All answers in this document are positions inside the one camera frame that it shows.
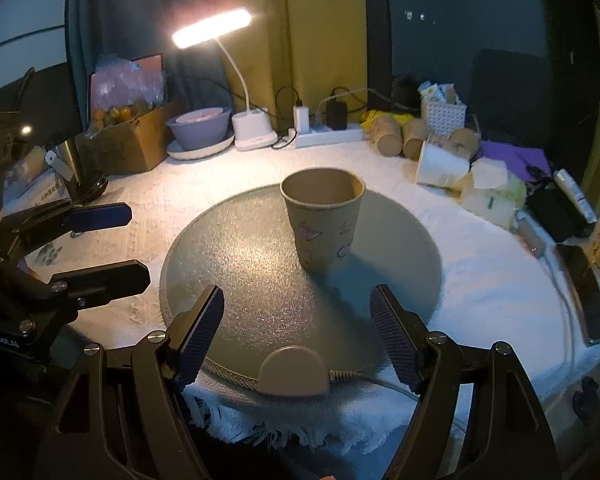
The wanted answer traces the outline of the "purple cloth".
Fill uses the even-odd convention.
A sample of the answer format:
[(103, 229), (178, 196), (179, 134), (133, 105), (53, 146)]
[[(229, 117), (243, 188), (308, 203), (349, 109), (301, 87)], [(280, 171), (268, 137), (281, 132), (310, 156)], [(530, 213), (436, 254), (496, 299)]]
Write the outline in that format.
[(540, 148), (523, 148), (508, 143), (482, 141), (479, 153), (506, 163), (506, 167), (520, 180), (536, 182), (552, 175), (550, 164)]

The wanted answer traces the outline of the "plastic bag of fruit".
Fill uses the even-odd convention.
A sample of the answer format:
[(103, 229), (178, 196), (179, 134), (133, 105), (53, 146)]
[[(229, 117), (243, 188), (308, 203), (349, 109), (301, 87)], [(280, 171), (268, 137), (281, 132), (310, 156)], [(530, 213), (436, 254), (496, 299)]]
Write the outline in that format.
[(166, 75), (161, 54), (143, 58), (103, 55), (91, 74), (88, 118), (101, 126), (124, 122), (166, 102)]

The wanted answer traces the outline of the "black smartphone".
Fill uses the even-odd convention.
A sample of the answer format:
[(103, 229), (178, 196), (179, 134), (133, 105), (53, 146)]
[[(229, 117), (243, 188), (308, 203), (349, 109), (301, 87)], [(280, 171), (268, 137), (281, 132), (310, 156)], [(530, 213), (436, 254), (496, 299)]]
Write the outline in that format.
[(579, 246), (557, 244), (555, 249), (567, 274), (584, 342), (589, 347), (600, 344), (600, 285), (588, 258)]

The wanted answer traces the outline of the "black charger plug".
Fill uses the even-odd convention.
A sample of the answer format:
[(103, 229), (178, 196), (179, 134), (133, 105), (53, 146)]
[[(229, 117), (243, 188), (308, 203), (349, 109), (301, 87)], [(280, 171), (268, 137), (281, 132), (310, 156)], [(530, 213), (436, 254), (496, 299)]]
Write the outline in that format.
[(346, 102), (330, 100), (325, 107), (326, 126), (332, 130), (344, 130), (348, 125), (348, 106)]

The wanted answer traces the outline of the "purple bowl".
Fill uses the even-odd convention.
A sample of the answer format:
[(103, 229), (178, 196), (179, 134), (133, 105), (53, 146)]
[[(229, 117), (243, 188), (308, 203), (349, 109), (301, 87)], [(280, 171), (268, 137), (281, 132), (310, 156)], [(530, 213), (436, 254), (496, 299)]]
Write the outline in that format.
[(229, 108), (208, 107), (173, 117), (166, 125), (184, 150), (193, 151), (221, 142), (229, 120)]

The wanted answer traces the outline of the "white charger plug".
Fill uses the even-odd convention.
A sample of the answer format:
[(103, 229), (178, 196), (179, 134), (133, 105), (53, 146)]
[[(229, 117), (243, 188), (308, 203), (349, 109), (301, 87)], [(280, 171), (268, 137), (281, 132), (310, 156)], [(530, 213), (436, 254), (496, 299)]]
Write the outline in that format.
[(294, 130), (298, 134), (309, 133), (311, 130), (310, 110), (304, 105), (294, 106)]

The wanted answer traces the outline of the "cardboard box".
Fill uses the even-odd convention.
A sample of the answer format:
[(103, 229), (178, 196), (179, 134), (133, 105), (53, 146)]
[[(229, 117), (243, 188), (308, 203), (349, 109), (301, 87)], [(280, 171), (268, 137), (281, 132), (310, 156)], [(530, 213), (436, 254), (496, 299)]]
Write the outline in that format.
[(172, 101), (123, 124), (106, 127), (95, 134), (82, 133), (76, 145), (82, 162), (105, 176), (141, 174), (158, 166), (174, 140), (166, 122), (182, 114), (185, 106)]

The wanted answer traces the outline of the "white plate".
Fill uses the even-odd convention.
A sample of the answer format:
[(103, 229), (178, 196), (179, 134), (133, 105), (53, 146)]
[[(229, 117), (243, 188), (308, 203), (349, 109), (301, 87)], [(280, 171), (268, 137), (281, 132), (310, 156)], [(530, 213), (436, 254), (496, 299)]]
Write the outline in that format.
[(206, 146), (205, 148), (196, 148), (196, 150), (186, 150), (181, 147), (181, 144), (179, 144), (177, 140), (173, 140), (166, 147), (166, 154), (175, 160), (204, 159), (225, 151), (234, 143), (234, 139), (234, 134), (228, 132), (222, 141)]

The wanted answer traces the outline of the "round grey tray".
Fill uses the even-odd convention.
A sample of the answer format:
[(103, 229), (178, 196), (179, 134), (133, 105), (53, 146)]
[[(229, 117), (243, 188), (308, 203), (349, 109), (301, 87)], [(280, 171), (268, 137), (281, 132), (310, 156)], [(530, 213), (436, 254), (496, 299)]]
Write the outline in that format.
[(248, 389), (273, 351), (302, 346), (337, 374), (374, 374), (388, 359), (370, 319), (370, 292), (386, 284), (402, 306), (428, 321), (442, 263), (428, 231), (407, 209), (368, 191), (350, 254), (335, 271), (304, 270), (278, 185), (223, 200), (174, 240), (160, 276), (160, 308), (171, 323), (209, 285), (224, 314), (204, 370)]

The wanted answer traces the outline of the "brown paper cup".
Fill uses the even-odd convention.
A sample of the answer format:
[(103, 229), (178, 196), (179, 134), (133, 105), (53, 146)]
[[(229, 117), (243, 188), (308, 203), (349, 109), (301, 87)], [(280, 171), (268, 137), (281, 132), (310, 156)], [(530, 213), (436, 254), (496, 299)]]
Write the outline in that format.
[(402, 153), (402, 129), (391, 115), (375, 118), (370, 126), (370, 136), (382, 156), (394, 157)]
[(403, 148), (405, 158), (419, 159), (422, 144), (430, 137), (432, 129), (422, 118), (414, 118), (402, 127)]
[(453, 155), (471, 160), (478, 153), (480, 136), (471, 128), (458, 128), (449, 136), (438, 136), (436, 143)]
[(352, 248), (364, 181), (348, 170), (318, 167), (290, 174), (279, 189), (300, 264), (315, 273), (338, 269)]

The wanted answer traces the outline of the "white power strip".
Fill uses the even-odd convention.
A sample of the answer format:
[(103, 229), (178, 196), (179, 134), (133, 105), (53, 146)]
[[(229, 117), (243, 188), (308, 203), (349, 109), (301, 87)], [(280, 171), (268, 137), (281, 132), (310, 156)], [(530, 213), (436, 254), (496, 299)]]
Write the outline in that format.
[(364, 129), (351, 122), (347, 128), (334, 130), (327, 126), (312, 128), (306, 133), (298, 133), (294, 139), (296, 148), (361, 142), (365, 140)]

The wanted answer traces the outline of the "white table cloth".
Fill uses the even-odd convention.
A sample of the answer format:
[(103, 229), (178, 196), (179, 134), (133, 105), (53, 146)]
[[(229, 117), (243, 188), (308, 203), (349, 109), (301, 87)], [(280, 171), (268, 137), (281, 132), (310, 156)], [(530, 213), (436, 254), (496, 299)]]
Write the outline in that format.
[(462, 344), (510, 342), (547, 410), (559, 451), (570, 454), (600, 430), (600, 409), (585, 425), (571, 397), (585, 376), (600, 382), (600, 344), (587, 346), (554, 255), (535, 259), (513, 234), (414, 181), (415, 166), (380, 156), (367, 143), (223, 153), (198, 160), (167, 159), (154, 170), (114, 179), (110, 202), (133, 211), (124, 228), (66, 235), (37, 250), (29, 266), (41, 278), (84, 266), (135, 258), (158, 278), (171, 244), (189, 222), (227, 197), (274, 185), (309, 167), (350, 170), (402, 205), (437, 244), (442, 287), (432, 324)]

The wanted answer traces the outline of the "white paper cup lying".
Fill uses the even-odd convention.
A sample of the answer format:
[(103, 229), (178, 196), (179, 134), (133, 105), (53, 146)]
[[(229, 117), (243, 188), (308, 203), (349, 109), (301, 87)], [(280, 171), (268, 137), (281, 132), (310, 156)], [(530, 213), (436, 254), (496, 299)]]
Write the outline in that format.
[(445, 151), (440, 146), (424, 142), (420, 149), (415, 181), (436, 188), (456, 188), (469, 172), (469, 162)]

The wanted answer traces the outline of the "white tube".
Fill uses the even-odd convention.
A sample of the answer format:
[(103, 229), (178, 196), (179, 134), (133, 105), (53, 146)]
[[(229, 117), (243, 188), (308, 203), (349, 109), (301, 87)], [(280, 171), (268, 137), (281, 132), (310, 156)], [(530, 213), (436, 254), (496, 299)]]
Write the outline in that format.
[(586, 223), (595, 224), (597, 216), (591, 204), (586, 199), (576, 180), (568, 174), (565, 169), (557, 170), (553, 174), (554, 181), (558, 188), (565, 193), (568, 200), (576, 207), (578, 213), (583, 217)]

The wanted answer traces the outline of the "round beige controller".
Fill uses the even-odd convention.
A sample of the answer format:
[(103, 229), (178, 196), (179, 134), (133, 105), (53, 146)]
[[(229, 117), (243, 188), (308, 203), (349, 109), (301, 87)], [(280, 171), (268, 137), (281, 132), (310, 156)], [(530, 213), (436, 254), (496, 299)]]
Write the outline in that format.
[(274, 350), (262, 362), (257, 392), (267, 396), (326, 396), (329, 369), (312, 349), (288, 346)]

